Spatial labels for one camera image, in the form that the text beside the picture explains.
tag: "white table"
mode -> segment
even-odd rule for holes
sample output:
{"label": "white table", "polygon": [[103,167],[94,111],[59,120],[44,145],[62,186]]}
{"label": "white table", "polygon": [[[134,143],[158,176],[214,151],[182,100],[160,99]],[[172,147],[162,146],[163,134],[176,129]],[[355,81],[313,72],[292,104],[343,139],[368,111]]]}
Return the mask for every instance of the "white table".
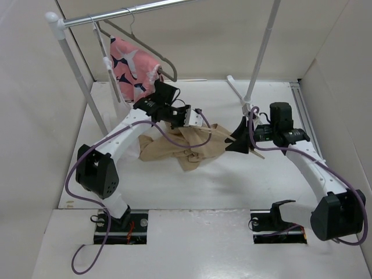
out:
{"label": "white table", "polygon": [[[367,279],[360,247],[319,241],[253,244],[249,210],[151,210],[146,245],[107,245],[91,271],[75,276],[71,259],[92,244],[97,210],[54,210],[33,279]],[[348,236],[348,241],[356,241]],[[85,270],[99,245],[84,247],[76,269]]]}
{"label": "white table", "polygon": [[[239,81],[244,91],[247,81]],[[180,98],[194,108],[201,108],[210,123],[219,123],[233,132],[242,117],[241,104],[225,81],[180,81]],[[92,95],[101,113],[113,114],[107,83],[95,83]],[[269,113],[272,102],[288,102],[292,106],[295,127],[301,127],[289,83],[257,82],[253,92],[255,105]],[[71,166],[82,144],[92,145],[102,138],[90,108],[87,107],[76,142]],[[175,158],[157,162],[136,160],[118,164],[121,191],[133,209],[268,209],[284,199],[301,198],[315,204],[315,197],[298,169],[281,152],[263,153],[265,160],[253,154],[226,152],[195,171],[183,172]],[[78,195],[94,198],[75,180],[70,189]],[[89,202],[73,199],[63,190],[59,208],[98,208]]]}

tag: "pink garment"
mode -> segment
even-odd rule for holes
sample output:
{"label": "pink garment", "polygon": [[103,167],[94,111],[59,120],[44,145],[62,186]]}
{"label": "pink garment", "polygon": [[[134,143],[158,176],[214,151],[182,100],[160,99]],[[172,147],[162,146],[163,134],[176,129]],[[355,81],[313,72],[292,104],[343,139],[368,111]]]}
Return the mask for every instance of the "pink garment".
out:
{"label": "pink garment", "polygon": [[159,62],[147,52],[119,37],[111,36],[110,54],[113,72],[124,99],[137,101],[155,92],[160,78]]}

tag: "white wall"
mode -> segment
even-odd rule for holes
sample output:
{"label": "white wall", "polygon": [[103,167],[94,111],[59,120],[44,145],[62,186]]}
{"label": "white wall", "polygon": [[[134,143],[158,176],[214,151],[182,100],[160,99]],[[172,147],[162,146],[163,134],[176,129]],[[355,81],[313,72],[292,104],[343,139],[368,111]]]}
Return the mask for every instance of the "white wall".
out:
{"label": "white wall", "polygon": [[[347,1],[282,0],[259,78],[303,77]],[[156,0],[58,2],[71,18]],[[175,64],[180,78],[226,78],[228,74],[249,78],[272,4],[273,0],[200,0],[137,14],[133,30]],[[132,17],[113,21],[129,31]],[[120,35],[105,23],[102,27]],[[73,32],[94,77],[105,80],[91,25],[74,27]]]}
{"label": "white wall", "polygon": [[49,10],[58,11],[53,0],[0,1],[1,278],[31,278],[85,105]]}
{"label": "white wall", "polygon": [[[372,216],[372,2],[350,0],[301,82],[328,164],[367,196]],[[372,270],[372,232],[363,245]]]}

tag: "beige cloth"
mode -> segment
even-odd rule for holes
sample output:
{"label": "beige cloth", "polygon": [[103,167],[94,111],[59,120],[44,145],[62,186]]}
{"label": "beige cloth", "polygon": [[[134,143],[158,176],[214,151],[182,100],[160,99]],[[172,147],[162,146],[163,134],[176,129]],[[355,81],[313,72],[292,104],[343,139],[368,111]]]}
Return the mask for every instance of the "beige cloth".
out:
{"label": "beige cloth", "polygon": [[[202,131],[193,127],[181,127],[171,130],[167,125],[167,136],[181,145],[198,145],[208,139],[209,132]],[[224,134],[231,133],[218,124],[213,124],[211,128],[221,131]],[[141,154],[139,158],[144,161],[162,160],[169,157],[175,157],[180,162],[184,171],[195,170],[207,158],[220,156],[225,152],[229,144],[225,143],[226,137],[220,134],[212,133],[210,141],[202,146],[192,149],[181,148],[169,142],[164,136],[153,140],[146,135],[139,136],[139,145]]]}

